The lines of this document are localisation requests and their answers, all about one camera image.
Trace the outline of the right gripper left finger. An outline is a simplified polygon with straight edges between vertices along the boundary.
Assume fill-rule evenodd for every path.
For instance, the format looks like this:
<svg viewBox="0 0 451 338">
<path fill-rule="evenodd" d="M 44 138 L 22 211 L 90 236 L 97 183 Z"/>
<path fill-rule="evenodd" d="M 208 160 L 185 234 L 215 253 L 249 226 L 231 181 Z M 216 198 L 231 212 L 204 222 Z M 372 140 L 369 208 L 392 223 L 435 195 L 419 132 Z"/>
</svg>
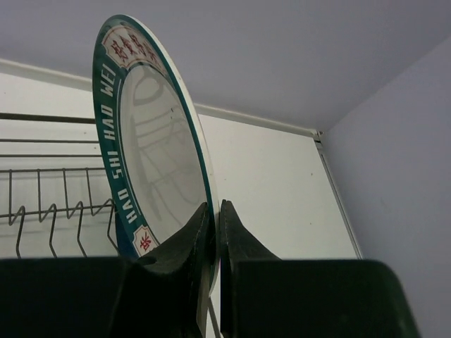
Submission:
<svg viewBox="0 0 451 338">
<path fill-rule="evenodd" d="M 209 289 L 210 214 L 202 203 L 185 226 L 130 266 L 120 337 L 203 337 Z"/>
</svg>

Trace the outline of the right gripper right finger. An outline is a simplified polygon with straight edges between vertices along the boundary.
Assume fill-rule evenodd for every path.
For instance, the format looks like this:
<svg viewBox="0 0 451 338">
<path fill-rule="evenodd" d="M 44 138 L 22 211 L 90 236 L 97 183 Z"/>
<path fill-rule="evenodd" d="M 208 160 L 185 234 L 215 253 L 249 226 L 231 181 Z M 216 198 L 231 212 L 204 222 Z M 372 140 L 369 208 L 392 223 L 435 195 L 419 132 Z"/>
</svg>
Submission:
<svg viewBox="0 0 451 338">
<path fill-rule="evenodd" d="M 231 201 L 222 200 L 220 211 L 221 249 L 221 334 L 233 333 L 233 270 L 239 261 L 280 258 L 268 250 L 246 227 Z"/>
</svg>

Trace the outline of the white plate teal lettered rim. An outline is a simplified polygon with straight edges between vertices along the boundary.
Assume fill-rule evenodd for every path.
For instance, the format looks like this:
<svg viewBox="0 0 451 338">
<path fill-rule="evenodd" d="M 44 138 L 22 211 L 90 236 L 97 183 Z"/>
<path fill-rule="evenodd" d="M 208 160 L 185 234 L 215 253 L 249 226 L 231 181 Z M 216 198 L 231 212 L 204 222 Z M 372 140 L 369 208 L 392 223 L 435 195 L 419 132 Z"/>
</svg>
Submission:
<svg viewBox="0 0 451 338">
<path fill-rule="evenodd" d="M 219 201 L 202 124 L 173 60 L 138 19 L 117 14 L 94 45 L 92 99 L 121 254 L 139 258 Z"/>
</svg>

